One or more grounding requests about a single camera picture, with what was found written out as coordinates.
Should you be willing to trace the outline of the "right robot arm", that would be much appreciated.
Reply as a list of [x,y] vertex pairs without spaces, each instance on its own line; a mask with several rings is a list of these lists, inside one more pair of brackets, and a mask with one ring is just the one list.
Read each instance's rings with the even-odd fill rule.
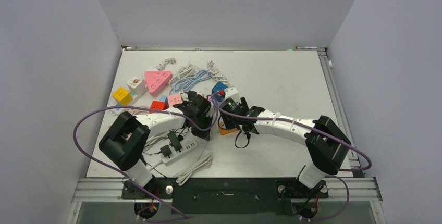
[[307,197],[328,175],[336,175],[346,159],[349,139],[341,129],[326,116],[306,120],[283,116],[262,107],[248,107],[244,98],[239,103],[225,99],[218,107],[227,129],[238,129],[251,134],[272,135],[305,146],[310,155],[294,183],[295,192]]

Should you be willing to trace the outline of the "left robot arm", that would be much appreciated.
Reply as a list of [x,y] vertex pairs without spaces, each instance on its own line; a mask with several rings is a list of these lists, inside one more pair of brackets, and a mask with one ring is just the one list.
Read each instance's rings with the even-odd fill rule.
[[200,94],[166,110],[151,109],[148,115],[121,113],[99,142],[99,149],[135,184],[142,198],[155,192],[154,176],[142,160],[150,136],[190,128],[192,135],[209,141],[213,126],[211,103]]

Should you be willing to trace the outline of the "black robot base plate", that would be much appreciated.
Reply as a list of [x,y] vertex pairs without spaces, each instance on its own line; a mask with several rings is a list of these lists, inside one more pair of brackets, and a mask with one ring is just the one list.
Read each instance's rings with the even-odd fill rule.
[[295,178],[191,178],[179,186],[171,178],[156,178],[149,191],[172,201],[171,214],[290,213],[290,201],[311,207],[314,200],[329,197],[326,183],[311,190]]

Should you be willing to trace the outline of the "orange power strip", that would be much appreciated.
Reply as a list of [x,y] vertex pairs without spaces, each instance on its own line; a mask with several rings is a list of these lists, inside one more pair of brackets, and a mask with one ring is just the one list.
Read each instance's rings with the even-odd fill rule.
[[218,125],[218,130],[219,130],[220,135],[227,135],[227,134],[234,133],[234,132],[238,131],[238,129],[236,129],[236,128],[225,129],[224,125]]

